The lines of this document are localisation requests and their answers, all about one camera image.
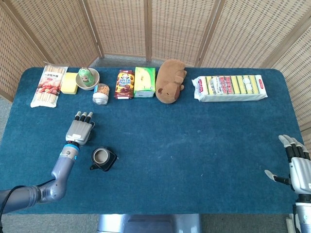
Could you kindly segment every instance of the product label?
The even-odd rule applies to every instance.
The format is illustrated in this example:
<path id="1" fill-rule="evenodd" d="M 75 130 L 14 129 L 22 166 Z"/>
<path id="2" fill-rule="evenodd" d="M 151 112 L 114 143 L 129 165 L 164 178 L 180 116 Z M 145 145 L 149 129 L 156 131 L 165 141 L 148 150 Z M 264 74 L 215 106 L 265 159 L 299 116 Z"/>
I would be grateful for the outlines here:
<path id="1" fill-rule="evenodd" d="M 259 93 L 254 75 L 214 76 L 209 79 L 208 87 L 213 95 Z"/>
<path id="2" fill-rule="evenodd" d="M 198 83 L 199 83 L 199 93 L 201 93 L 203 92 L 202 80 L 199 79 Z"/>
<path id="3" fill-rule="evenodd" d="M 92 86 L 94 83 L 94 77 L 91 73 L 91 71 L 88 68 L 81 68 L 79 69 L 79 76 L 81 81 L 86 85 L 86 86 Z"/>
<path id="4" fill-rule="evenodd" d="M 44 72 L 43 77 L 40 79 L 36 93 L 50 93 L 58 95 L 60 91 L 60 84 L 63 75 L 57 72 Z"/>
<path id="5" fill-rule="evenodd" d="M 260 84 L 260 88 L 263 89 L 263 84 L 262 84 L 261 79 L 259 79 L 259 84 Z"/>
<path id="6" fill-rule="evenodd" d="M 120 86 L 125 86 L 131 84 L 131 79 L 128 74 L 123 74 L 122 77 L 119 80 L 119 85 Z"/>

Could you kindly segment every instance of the black cable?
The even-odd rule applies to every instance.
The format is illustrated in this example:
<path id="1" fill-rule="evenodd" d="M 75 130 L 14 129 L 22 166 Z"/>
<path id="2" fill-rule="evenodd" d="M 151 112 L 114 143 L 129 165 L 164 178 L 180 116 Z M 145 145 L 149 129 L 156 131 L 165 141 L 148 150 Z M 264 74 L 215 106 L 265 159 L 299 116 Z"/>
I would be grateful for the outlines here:
<path id="1" fill-rule="evenodd" d="M 296 205 L 293 205 L 293 215 L 294 215 L 294 228 L 295 228 L 295 232 L 296 233 L 300 233 L 300 230 L 297 228 L 297 224 L 296 224 Z"/>
<path id="2" fill-rule="evenodd" d="M 43 185 L 45 185 L 45 184 L 47 184 L 47 183 L 49 183 L 49 182 L 51 182 L 51 181 L 54 181 L 54 180 L 55 180 L 55 179 L 51 179 L 51 180 L 49 180 L 49 181 L 46 181 L 46 182 L 44 182 L 44 183 L 42 183 L 42 184 L 37 185 L 37 187 L 41 187 L 41 186 L 43 186 Z M 3 230 L 2 230 L 2 229 L 3 229 L 3 226 L 2 226 L 2 214 L 3 214 L 3 211 L 4 211 L 5 205 L 6 205 L 6 203 L 8 202 L 8 200 L 9 200 L 11 194 L 12 194 L 15 190 L 17 190 L 17 189 L 19 189 L 19 188 L 22 188 L 22 187 L 26 187 L 26 186 L 24 186 L 24 185 L 19 185 L 19 186 L 15 186 L 14 188 L 12 188 L 12 189 L 10 190 L 10 192 L 8 193 L 8 195 L 6 195 L 5 199 L 4 199 L 3 202 L 2 202 L 2 206 L 1 206 L 1 209 L 0 209 L 0 233 L 3 233 Z"/>

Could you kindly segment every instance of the metal base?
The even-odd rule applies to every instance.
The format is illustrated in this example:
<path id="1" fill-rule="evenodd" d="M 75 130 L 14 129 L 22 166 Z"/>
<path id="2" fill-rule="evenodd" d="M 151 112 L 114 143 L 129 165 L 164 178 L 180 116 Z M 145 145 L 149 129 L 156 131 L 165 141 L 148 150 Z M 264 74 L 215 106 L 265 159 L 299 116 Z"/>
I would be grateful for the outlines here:
<path id="1" fill-rule="evenodd" d="M 199 214 L 100 215 L 97 233 L 202 233 Z"/>

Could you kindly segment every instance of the blue table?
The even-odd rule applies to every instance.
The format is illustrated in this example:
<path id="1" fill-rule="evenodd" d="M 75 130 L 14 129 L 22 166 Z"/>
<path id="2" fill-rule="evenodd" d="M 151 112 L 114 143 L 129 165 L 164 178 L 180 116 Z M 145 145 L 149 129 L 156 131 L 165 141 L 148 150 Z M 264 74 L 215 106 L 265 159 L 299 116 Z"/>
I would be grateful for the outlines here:
<path id="1" fill-rule="evenodd" d="M 22 75 L 0 147 L 0 189 L 51 178 L 77 111 L 93 111 L 96 125 L 81 148 L 66 196 L 20 213 L 291 212 L 294 192 L 264 173 L 289 173 L 279 134 L 302 141 L 279 71 L 187 68 L 185 89 L 176 103 L 166 105 L 156 97 L 114 99 L 119 68 L 97 70 L 111 90 L 107 106 L 94 104 L 92 91 L 79 89 L 77 95 L 61 94 L 56 108 L 31 108 L 43 69 L 34 67 Z M 262 75 L 268 98 L 203 103 L 193 97 L 191 79 L 243 74 Z M 99 146 L 112 148 L 119 157 L 107 173 L 89 170 Z"/>

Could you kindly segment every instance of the snack box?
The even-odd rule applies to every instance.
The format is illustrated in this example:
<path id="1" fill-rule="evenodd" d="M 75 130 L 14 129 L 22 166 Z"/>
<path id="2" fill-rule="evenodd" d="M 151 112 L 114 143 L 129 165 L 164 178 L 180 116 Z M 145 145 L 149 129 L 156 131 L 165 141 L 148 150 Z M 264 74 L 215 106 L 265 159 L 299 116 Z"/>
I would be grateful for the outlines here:
<path id="1" fill-rule="evenodd" d="M 156 68 L 136 67 L 134 98 L 150 98 L 156 91 Z"/>
<path id="2" fill-rule="evenodd" d="M 200 76 L 192 80 L 202 102 L 249 101 L 268 97 L 261 75 Z"/>
<path id="3" fill-rule="evenodd" d="M 114 97 L 116 99 L 131 99 L 133 98 L 134 89 L 134 72 L 132 70 L 120 70 Z"/>

